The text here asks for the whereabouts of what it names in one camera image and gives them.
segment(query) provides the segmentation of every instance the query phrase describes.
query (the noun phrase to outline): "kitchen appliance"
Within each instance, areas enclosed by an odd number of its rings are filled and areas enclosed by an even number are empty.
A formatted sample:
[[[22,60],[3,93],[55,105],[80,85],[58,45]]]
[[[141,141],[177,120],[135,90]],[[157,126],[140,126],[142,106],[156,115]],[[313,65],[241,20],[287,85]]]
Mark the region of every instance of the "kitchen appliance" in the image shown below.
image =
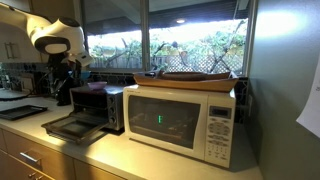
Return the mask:
[[[132,85],[123,90],[125,134],[229,167],[236,98],[229,93]]]
[[[43,124],[47,133],[60,139],[81,143],[101,129],[121,131],[123,87],[108,85],[101,90],[88,86],[70,89],[73,111],[67,117]]]

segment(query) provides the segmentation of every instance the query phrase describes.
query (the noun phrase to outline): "green light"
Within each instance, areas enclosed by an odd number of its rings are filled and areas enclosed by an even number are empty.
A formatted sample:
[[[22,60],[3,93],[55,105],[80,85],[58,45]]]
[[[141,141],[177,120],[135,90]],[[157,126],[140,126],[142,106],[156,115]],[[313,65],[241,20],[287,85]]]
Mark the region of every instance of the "green light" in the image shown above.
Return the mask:
[[[159,124],[162,124],[162,120],[163,120],[163,116],[158,115],[158,123],[159,123]]]

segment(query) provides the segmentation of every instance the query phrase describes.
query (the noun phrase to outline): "white microwave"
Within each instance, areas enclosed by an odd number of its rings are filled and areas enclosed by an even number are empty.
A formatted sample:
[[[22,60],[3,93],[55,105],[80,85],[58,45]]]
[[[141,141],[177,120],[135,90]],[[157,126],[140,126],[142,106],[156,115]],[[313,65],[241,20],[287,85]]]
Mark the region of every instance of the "white microwave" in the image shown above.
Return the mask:
[[[236,98],[230,93],[132,85],[123,90],[130,139],[229,167]]]

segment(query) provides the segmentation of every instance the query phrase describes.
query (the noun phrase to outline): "microwave control panel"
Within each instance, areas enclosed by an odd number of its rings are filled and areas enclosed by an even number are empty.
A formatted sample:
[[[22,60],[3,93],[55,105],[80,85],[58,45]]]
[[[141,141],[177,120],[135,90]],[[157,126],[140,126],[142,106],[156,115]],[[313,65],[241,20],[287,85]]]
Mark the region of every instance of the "microwave control panel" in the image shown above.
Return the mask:
[[[210,106],[207,119],[205,161],[229,168],[233,134],[232,108]]]

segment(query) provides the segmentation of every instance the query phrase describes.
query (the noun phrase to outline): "black tray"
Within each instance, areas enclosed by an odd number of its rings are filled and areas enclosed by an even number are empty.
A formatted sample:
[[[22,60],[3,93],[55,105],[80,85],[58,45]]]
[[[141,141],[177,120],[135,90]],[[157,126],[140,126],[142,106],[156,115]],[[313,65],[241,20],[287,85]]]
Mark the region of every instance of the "black tray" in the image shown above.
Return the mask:
[[[47,107],[25,105],[0,111],[0,118],[16,120],[46,111]]]

